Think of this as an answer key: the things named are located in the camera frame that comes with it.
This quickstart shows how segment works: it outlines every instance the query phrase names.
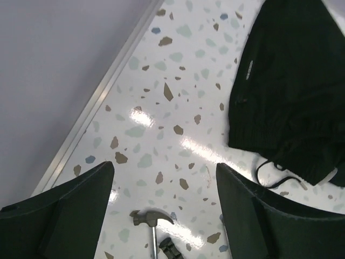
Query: drawstring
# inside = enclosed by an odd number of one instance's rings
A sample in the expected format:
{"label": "drawstring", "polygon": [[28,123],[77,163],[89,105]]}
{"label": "drawstring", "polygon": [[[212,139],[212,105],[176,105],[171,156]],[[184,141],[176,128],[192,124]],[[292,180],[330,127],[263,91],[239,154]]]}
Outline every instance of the drawstring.
{"label": "drawstring", "polygon": [[[273,162],[273,160],[279,159],[279,158],[281,158],[283,155],[290,153],[290,152],[294,149],[294,147],[296,147],[297,145],[291,146],[291,148],[289,148],[289,150],[284,150],[286,146],[287,146],[287,145],[283,146],[283,147],[280,149],[280,151],[279,151],[274,157],[272,157],[272,158],[268,159],[267,161],[263,162],[263,163],[255,170],[254,176],[255,176],[255,179],[256,179],[256,181],[257,181],[258,184],[260,184],[261,186],[263,186],[263,185],[260,183],[260,181],[259,181],[259,170],[260,170],[260,168],[262,168],[262,166],[264,166],[264,165],[266,165],[266,164],[268,164],[268,163]],[[285,170],[285,168],[278,168],[278,164],[277,164],[277,163],[274,163],[274,166],[275,166],[276,169],[278,169],[278,170],[280,170],[280,171],[284,171],[284,170]],[[296,181],[302,186],[302,188],[303,188],[304,190],[307,190],[307,187],[304,185],[304,183],[302,183],[302,181],[301,181],[300,179],[298,179],[298,178],[296,178],[296,177],[293,177],[293,176],[287,176],[287,177],[281,179],[280,181],[274,183],[274,184],[271,185],[271,186],[264,186],[264,187],[266,187],[267,189],[274,189],[274,188],[277,188],[278,186],[280,186],[281,184],[283,184],[284,182],[286,182],[286,181],[288,181],[288,180],[290,180],[290,179],[296,180]]]}

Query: white wall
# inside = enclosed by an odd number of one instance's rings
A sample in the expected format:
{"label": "white wall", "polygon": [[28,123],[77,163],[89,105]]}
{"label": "white wall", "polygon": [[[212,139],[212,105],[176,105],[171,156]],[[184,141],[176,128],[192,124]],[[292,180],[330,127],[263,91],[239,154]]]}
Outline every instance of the white wall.
{"label": "white wall", "polygon": [[0,207],[28,198],[151,0],[0,0]]}

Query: clothing label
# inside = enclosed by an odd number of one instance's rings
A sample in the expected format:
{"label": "clothing label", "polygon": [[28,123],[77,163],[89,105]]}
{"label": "clothing label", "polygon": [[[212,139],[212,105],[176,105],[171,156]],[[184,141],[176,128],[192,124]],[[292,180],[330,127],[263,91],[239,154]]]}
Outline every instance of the clothing label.
{"label": "clothing label", "polygon": [[252,65],[253,65],[253,61],[250,61],[246,80],[248,80],[248,78],[249,78],[249,76],[250,76],[250,71],[252,70]]}

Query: knit fabric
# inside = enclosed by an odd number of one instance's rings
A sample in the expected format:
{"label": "knit fabric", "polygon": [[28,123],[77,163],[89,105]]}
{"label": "knit fabric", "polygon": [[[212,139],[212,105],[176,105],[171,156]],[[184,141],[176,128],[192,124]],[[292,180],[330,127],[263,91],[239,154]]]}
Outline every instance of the knit fabric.
{"label": "knit fabric", "polygon": [[229,107],[230,147],[345,186],[345,39],[321,0],[266,0]]}

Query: terrazzo floor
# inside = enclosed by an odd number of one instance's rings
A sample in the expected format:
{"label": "terrazzo floor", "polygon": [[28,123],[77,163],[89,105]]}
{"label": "terrazzo floor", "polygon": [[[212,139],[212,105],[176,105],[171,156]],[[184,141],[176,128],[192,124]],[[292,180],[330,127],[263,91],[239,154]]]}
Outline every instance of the terrazzo floor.
{"label": "terrazzo floor", "polygon": [[[150,207],[174,218],[175,225],[158,222],[158,240],[171,236],[185,259],[231,258],[215,169],[226,162],[252,179],[265,161],[226,146],[231,87],[261,3],[166,0],[158,11],[55,183],[113,162],[96,259],[150,258],[149,228],[134,227],[129,217]],[[336,19],[344,28],[344,20]],[[269,184],[285,174],[266,165],[259,176]],[[345,190],[306,185],[287,181],[273,191],[345,214]]]}

